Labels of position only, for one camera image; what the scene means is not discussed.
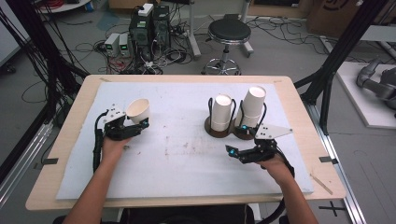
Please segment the white floor board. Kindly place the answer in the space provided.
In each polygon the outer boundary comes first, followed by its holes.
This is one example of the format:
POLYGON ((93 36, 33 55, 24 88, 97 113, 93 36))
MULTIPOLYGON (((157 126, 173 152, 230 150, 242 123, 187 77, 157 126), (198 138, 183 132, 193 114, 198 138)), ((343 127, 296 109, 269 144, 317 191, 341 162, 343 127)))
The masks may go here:
POLYGON ((366 127, 396 130, 396 111, 388 108, 375 94, 357 86, 359 71, 366 63, 343 63, 337 71, 338 79, 355 106, 366 127))

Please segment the tan tape strip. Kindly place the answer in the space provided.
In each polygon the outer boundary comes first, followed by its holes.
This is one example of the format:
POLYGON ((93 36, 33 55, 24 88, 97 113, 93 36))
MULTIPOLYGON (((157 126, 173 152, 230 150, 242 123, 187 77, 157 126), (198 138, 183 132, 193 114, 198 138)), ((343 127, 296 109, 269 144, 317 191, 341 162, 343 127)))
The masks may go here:
POLYGON ((324 188, 330 195, 333 195, 333 192, 330 188, 328 188, 320 179, 318 179, 315 175, 310 174, 312 179, 316 181, 322 188, 324 188))

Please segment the white table mat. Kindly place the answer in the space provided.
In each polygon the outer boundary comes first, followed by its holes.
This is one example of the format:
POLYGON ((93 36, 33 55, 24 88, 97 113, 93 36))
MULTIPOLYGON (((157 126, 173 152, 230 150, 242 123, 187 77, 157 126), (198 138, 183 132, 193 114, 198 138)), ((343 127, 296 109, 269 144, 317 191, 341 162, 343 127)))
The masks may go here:
POLYGON ((229 157, 226 148, 241 150, 253 142, 230 134, 206 133, 208 100, 224 93, 241 101, 248 83, 104 82, 80 130, 59 200, 79 197, 92 177, 94 130, 103 125, 101 113, 120 110, 136 99, 149 101, 149 126, 134 137, 118 163, 107 196, 110 199, 178 198, 278 194, 275 180, 256 164, 229 157))

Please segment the white paper cup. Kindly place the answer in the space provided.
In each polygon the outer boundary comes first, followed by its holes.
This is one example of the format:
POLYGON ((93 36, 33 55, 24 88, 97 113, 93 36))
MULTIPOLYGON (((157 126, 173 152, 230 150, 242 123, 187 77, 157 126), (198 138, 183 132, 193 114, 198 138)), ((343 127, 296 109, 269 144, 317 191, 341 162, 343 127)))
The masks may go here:
POLYGON ((126 109, 126 116, 137 124, 144 119, 149 118, 149 100, 148 99, 137 99, 129 104, 126 109))

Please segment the person's right hand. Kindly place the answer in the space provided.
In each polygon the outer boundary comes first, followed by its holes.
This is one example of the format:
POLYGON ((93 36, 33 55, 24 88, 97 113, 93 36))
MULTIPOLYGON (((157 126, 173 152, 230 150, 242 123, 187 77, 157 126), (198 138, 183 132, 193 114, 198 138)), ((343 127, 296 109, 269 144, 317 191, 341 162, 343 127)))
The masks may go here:
POLYGON ((259 165, 267 170, 269 175, 280 187, 286 186, 294 180, 286 163, 278 155, 275 155, 268 161, 259 161, 259 165))

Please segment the tall stack of white cups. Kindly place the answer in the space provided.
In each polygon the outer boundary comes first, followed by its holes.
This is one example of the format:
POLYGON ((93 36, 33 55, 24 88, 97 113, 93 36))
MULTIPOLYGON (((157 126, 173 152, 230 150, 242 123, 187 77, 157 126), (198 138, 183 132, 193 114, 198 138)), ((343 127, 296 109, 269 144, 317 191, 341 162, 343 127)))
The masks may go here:
POLYGON ((262 115, 265 96, 266 90, 263 87, 250 87, 245 99, 239 105, 234 126, 246 125, 248 127, 255 127, 262 115))

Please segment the white round table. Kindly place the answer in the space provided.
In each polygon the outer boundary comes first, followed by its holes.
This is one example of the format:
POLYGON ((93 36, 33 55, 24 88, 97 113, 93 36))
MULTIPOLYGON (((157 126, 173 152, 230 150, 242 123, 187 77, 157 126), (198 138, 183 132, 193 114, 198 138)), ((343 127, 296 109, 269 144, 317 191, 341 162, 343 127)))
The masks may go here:
POLYGON ((42 5, 39 10, 43 13, 58 13, 58 12, 65 12, 69 10, 73 10, 79 7, 84 7, 86 4, 90 3, 91 0, 79 0, 78 3, 75 4, 67 4, 64 2, 61 6, 58 7, 45 7, 42 5))

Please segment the black tape cross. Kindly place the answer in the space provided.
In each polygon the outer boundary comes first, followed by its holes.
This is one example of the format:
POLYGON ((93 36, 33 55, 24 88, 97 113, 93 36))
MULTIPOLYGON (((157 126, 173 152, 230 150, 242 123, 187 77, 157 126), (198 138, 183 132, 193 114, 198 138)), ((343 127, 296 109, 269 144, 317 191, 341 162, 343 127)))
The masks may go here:
POLYGON ((329 201, 328 205, 320 205, 318 207, 319 210, 329 210, 333 213, 335 217, 338 216, 339 212, 345 212, 346 209, 344 206, 335 206, 333 201, 329 201))

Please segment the person's left hand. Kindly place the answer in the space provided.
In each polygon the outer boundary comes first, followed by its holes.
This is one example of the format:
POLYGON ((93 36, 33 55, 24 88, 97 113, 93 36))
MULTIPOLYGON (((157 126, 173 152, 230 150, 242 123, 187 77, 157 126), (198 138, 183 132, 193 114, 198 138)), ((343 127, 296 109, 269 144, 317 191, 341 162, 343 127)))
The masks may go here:
POLYGON ((131 141, 130 138, 114 141, 106 137, 103 143, 102 163, 105 165, 115 165, 124 150, 124 147, 131 141))

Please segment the white box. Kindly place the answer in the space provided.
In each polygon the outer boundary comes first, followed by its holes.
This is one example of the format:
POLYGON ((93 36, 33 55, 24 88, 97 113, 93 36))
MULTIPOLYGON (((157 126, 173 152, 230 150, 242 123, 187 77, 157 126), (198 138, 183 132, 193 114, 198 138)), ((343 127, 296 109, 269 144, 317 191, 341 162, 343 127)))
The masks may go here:
POLYGON ((138 10, 138 15, 147 17, 153 8, 154 8, 154 5, 152 5, 150 3, 146 3, 142 6, 141 9, 138 10))

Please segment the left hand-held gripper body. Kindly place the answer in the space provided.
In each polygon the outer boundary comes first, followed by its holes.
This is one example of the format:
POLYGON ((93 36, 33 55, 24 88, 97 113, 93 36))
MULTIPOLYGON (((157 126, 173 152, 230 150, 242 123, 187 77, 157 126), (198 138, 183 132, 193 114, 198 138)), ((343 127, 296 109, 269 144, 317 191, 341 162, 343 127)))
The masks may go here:
POLYGON ((125 126, 126 113, 113 104, 106 112, 104 118, 105 136, 114 141, 121 141, 141 134, 143 130, 138 123, 125 126))

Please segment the short stack of white cups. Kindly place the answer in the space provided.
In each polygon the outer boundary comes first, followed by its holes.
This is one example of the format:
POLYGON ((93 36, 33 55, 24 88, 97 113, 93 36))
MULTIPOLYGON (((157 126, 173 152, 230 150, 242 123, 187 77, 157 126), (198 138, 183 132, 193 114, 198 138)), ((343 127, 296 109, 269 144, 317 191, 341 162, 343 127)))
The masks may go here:
POLYGON ((219 94, 215 97, 212 105, 210 127, 216 132, 225 131, 231 119, 232 98, 226 94, 219 94))

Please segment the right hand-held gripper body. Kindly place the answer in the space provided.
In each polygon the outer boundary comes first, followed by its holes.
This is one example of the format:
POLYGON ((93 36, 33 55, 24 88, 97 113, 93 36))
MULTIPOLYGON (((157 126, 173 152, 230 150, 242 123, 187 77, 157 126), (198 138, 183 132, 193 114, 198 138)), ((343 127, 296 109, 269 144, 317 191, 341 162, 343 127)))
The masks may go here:
POLYGON ((242 163, 268 161, 278 154, 284 161, 287 161, 277 145, 276 138, 291 133, 291 128, 262 123, 253 138, 255 146, 251 149, 240 150, 238 160, 242 163))

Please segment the black round stool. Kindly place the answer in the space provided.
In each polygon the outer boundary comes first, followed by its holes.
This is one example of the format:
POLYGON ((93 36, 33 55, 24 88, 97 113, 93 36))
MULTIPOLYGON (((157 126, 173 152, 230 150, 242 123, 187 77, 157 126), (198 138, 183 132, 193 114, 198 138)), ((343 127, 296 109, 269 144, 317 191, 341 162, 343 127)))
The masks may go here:
POLYGON ((224 46, 220 58, 211 59, 202 69, 202 75, 241 75, 240 66, 229 57, 230 46, 246 44, 251 35, 247 24, 238 19, 220 19, 208 27, 208 36, 224 46))

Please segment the black wire cup holder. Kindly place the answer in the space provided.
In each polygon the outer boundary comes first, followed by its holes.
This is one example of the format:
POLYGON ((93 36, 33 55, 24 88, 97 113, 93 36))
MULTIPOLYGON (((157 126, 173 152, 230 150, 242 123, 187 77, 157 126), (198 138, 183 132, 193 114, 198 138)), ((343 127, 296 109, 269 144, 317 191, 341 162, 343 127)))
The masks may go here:
POLYGON ((247 111, 244 108, 244 101, 243 100, 240 101, 240 104, 238 106, 237 115, 236 115, 236 118, 234 119, 234 125, 233 125, 233 131, 232 131, 232 133, 237 138, 242 139, 242 140, 252 140, 255 137, 255 136, 254 137, 243 136, 242 134, 240 134, 238 132, 238 128, 241 125, 247 125, 249 127, 255 128, 258 131, 260 125, 262 124, 262 122, 266 116, 266 112, 267 112, 266 103, 263 103, 262 107, 264 108, 264 110, 260 116, 250 117, 247 115, 247 111))
POLYGON ((232 104, 233 104, 233 109, 231 112, 230 120, 227 122, 227 126, 224 130, 220 131, 215 131, 212 128, 212 125, 214 124, 214 121, 212 120, 212 115, 213 115, 213 99, 210 98, 208 100, 208 111, 209 111, 209 116, 205 119, 205 131, 212 137, 215 138, 224 138, 228 136, 229 134, 232 133, 233 131, 233 125, 234 125, 234 113, 236 109, 236 102, 235 99, 232 99, 232 104))

